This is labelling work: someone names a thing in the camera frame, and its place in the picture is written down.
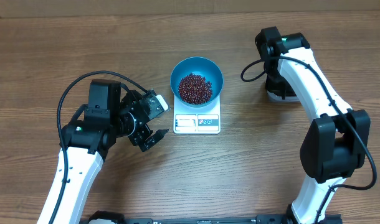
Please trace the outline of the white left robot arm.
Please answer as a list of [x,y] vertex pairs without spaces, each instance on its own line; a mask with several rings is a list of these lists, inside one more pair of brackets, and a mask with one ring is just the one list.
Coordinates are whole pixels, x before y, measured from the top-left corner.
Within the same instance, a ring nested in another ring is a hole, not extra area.
[[169,109],[165,99],[141,94],[114,80],[94,79],[88,102],[62,129],[63,142],[54,181],[39,223],[79,223],[86,199],[109,149],[120,137],[145,152],[168,132],[153,132],[147,123]]

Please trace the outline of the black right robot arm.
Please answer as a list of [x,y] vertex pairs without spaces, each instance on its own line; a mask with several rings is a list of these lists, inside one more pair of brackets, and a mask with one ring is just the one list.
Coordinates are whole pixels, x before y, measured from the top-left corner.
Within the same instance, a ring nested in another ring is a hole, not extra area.
[[255,37],[264,64],[265,89],[271,101],[300,102],[310,127],[300,148],[305,179],[297,198],[283,215],[259,215],[259,221],[279,223],[341,223],[340,215],[325,215],[345,180],[372,157],[366,150],[371,120],[354,110],[330,85],[301,33],[281,35],[276,27]]

